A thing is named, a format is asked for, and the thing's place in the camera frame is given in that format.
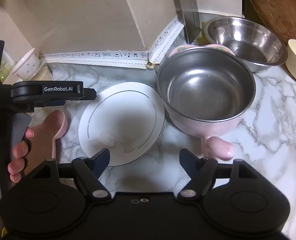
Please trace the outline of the person's left hand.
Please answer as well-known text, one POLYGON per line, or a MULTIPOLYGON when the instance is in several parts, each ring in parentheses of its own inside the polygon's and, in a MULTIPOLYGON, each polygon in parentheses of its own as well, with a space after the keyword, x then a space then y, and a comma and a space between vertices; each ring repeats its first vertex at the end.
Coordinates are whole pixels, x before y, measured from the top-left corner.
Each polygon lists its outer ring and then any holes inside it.
POLYGON ((12 155, 14 157, 13 161, 8 164, 8 172, 10 174, 10 180, 13 183, 18 183, 22 176, 22 172, 25 169, 25 157, 30 152, 28 139, 34 136, 34 132, 31 128, 27 128, 25 132, 25 140, 14 146, 12 150, 12 155))

